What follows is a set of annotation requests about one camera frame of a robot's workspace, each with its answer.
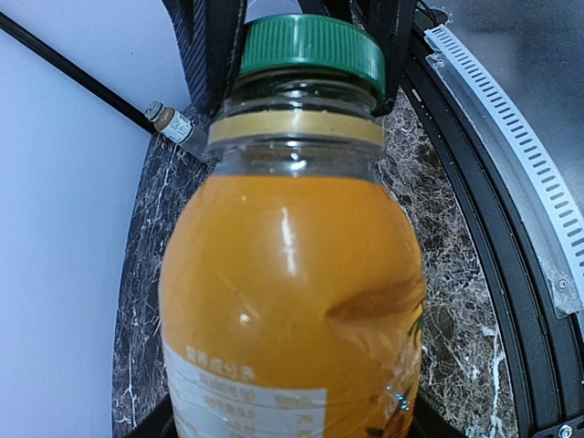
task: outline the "green bottle cap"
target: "green bottle cap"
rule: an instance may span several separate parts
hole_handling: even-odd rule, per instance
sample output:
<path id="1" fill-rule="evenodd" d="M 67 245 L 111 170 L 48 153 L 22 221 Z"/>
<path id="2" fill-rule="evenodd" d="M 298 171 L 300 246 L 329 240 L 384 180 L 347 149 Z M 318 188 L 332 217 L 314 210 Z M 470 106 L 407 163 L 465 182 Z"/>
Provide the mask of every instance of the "green bottle cap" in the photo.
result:
<path id="1" fill-rule="evenodd" d="M 385 62 L 375 41 L 349 23 L 328 16 L 269 16 L 249 28 L 240 76 L 282 67 L 324 67 L 369 82 L 385 96 Z"/>

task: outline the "small bottle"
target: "small bottle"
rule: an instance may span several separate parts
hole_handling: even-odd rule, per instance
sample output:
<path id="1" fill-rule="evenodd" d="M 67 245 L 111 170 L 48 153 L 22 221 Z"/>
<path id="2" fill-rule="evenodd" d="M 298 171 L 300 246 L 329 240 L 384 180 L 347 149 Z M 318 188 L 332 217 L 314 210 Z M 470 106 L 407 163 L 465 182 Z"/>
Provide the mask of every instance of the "small bottle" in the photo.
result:
<path id="1" fill-rule="evenodd" d="M 159 284 L 180 438 L 405 438 L 422 358 L 422 254 L 376 178 L 383 54 L 324 16 L 247 34 L 209 130 L 222 160 Z"/>
<path id="2" fill-rule="evenodd" d="M 204 152 L 207 146 L 207 135 L 179 111 L 165 107 L 155 100 L 144 114 L 164 137 L 175 142 L 202 162 L 209 161 L 209 155 Z"/>

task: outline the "marble surface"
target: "marble surface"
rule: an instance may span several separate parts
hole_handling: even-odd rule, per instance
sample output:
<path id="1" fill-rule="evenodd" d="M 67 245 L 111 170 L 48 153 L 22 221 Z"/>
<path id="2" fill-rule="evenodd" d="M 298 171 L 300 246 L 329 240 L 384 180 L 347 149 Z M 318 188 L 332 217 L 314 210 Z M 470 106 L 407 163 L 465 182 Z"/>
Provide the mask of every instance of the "marble surface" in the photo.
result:
<path id="1" fill-rule="evenodd" d="M 505 353 L 453 189 L 403 93 L 380 123 L 388 144 L 380 175 L 412 221 L 428 282 L 421 392 L 467 436 L 516 436 Z M 151 142 L 120 288 L 112 390 L 116 438 L 166 394 L 157 297 L 162 254 L 182 208 L 212 168 L 160 137 Z"/>

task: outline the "bottle neck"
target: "bottle neck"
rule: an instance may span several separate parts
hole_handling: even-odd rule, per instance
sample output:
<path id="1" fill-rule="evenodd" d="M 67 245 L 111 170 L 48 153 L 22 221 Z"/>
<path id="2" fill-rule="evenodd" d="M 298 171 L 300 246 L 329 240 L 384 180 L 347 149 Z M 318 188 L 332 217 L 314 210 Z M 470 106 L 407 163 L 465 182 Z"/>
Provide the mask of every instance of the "bottle neck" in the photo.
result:
<path id="1" fill-rule="evenodd" d="M 364 80 L 336 71 L 282 68 L 241 78 L 224 116 L 265 110 L 329 111 L 372 120 L 376 100 Z"/>
<path id="2" fill-rule="evenodd" d="M 211 128 L 215 174 L 340 176 L 374 182 L 383 134 L 359 79 L 284 69 L 240 79 Z"/>
<path id="3" fill-rule="evenodd" d="M 337 176 L 376 182 L 378 154 L 369 144 L 328 139 L 240 140 L 215 167 L 217 175 Z"/>

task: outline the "black rod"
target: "black rod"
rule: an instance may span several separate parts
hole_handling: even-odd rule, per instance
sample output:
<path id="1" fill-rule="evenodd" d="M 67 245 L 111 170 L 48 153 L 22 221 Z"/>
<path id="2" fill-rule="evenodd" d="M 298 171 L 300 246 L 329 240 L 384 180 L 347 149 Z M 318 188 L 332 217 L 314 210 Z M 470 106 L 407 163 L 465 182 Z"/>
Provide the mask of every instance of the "black rod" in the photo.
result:
<path id="1" fill-rule="evenodd" d="M 133 107 L 128 101 L 118 96 L 111 89 L 93 78 L 89 73 L 77 67 L 66 57 L 58 53 L 54 48 L 38 39 L 2 12 L 0 12 L 0 28 L 16 41 L 28 47 L 46 62 L 61 70 L 71 79 L 75 80 L 81 87 L 93 93 L 138 126 L 150 134 L 155 132 L 152 124 L 146 119 L 140 110 Z"/>

